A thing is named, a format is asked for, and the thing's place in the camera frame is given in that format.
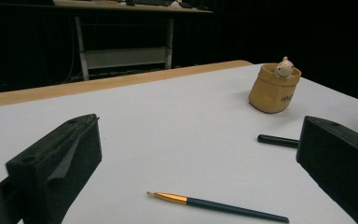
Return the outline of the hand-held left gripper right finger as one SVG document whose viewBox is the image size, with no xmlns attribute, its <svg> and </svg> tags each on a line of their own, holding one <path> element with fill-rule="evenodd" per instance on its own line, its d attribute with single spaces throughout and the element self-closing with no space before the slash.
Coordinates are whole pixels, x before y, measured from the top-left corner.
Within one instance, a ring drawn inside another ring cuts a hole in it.
<svg viewBox="0 0 358 224">
<path fill-rule="evenodd" d="M 306 116 L 296 161 L 358 224 L 358 133 L 334 121 Z"/>
</svg>

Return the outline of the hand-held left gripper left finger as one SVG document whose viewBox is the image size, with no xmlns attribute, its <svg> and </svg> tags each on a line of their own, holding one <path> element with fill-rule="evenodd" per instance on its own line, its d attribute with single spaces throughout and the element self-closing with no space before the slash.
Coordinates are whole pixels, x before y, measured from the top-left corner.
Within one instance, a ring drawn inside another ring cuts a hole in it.
<svg viewBox="0 0 358 224">
<path fill-rule="evenodd" d="M 6 163 L 25 224 L 61 224 L 102 161 L 98 117 L 69 119 Z"/>
</svg>

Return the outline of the yellow pen holder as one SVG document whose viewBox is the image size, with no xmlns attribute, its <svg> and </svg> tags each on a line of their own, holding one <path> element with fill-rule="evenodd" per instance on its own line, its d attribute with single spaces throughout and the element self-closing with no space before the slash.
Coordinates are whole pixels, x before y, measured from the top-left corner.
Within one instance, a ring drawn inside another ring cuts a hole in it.
<svg viewBox="0 0 358 224">
<path fill-rule="evenodd" d="M 249 103 L 265 113 L 279 113 L 291 103 L 296 85 L 301 78 L 301 71 L 294 68 L 289 78 L 274 75 L 276 63 L 261 66 L 255 83 L 249 93 Z"/>
</svg>

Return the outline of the brush pen with gold ferrule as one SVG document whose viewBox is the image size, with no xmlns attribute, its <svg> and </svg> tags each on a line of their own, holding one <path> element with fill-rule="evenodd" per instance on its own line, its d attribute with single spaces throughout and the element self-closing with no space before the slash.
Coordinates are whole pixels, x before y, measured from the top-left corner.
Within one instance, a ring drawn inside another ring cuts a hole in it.
<svg viewBox="0 0 358 224">
<path fill-rule="evenodd" d="M 261 218 L 261 219 L 271 220 L 281 223 L 290 222 L 288 217 L 273 215 L 265 212 L 255 211 L 255 210 L 246 209 L 246 208 L 224 204 L 224 203 L 211 202 L 207 200 L 196 199 L 196 198 L 191 198 L 191 197 L 186 197 L 186 196 L 176 195 L 166 192 L 148 191 L 147 194 L 151 197 L 171 203 L 179 203 L 179 204 L 198 207 L 202 209 L 208 209 L 208 210 L 229 213 L 239 216 Z"/>
</svg>

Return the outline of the wooden table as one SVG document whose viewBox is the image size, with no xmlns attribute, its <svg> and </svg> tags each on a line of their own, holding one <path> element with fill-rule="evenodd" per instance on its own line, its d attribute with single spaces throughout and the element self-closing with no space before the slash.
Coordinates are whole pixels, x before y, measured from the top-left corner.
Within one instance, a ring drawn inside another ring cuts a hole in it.
<svg viewBox="0 0 358 224">
<path fill-rule="evenodd" d="M 249 65 L 252 65 L 252 63 L 244 60 L 236 60 L 222 63 L 210 63 L 189 67 L 181 67 L 155 72 L 146 72 L 122 77 L 109 77 L 74 83 L 66 83 L 19 91 L 5 91 L 0 92 L 0 106 L 56 98 L 65 95 L 75 95 L 90 91 L 100 91 L 176 77 L 192 76 L 207 72 L 214 72 Z"/>
</svg>

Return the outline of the small cream animal figure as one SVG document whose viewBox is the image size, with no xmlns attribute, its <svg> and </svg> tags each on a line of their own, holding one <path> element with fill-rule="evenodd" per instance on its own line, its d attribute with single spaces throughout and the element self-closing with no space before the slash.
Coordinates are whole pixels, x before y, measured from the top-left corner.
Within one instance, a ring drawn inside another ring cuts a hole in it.
<svg viewBox="0 0 358 224">
<path fill-rule="evenodd" d="M 275 67 L 274 75 L 276 77 L 289 78 L 292 75 L 294 68 L 293 63 L 288 60 L 287 56 L 284 56 L 282 61 Z"/>
</svg>

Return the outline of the white table board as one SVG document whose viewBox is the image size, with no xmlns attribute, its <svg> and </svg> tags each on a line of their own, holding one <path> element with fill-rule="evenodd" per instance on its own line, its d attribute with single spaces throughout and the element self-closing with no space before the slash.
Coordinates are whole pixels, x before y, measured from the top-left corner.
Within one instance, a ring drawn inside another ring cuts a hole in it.
<svg viewBox="0 0 358 224">
<path fill-rule="evenodd" d="M 358 100 L 303 79 L 289 107 L 248 101 L 255 65 L 0 106 L 6 163 L 68 119 L 99 119 L 103 158 L 63 224 L 276 224 L 156 198 L 169 192 L 287 217 L 290 224 L 354 224 L 296 162 L 260 134 L 298 138 L 303 119 L 358 132 Z"/>
</svg>

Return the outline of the white metal table frame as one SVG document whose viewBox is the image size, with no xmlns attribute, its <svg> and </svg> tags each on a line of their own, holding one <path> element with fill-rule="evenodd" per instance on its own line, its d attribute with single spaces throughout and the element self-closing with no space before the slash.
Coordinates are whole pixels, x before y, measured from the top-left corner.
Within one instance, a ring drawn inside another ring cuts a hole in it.
<svg viewBox="0 0 358 224">
<path fill-rule="evenodd" d="M 135 5 L 127 6 L 125 3 L 118 3 L 109 0 L 53 0 L 56 7 L 69 7 L 71 9 L 91 9 L 97 14 L 102 14 L 102 10 L 108 13 L 124 12 L 140 15 L 141 13 L 158 13 L 162 15 L 167 13 L 168 18 L 164 25 L 167 27 L 166 44 L 164 47 L 153 48 L 129 48 L 129 49 L 96 49 L 86 50 L 82 32 L 82 22 L 79 16 L 75 16 L 75 25 L 77 32 L 77 41 L 79 46 L 79 57 L 83 79 L 89 80 L 89 70 L 143 65 L 153 63 L 163 63 L 165 69 L 172 68 L 172 51 L 173 51 L 173 30 L 174 17 L 185 14 L 193 15 L 211 15 L 211 11 L 202 11 L 195 8 L 183 8 L 178 3 L 173 3 L 168 7 Z"/>
</svg>

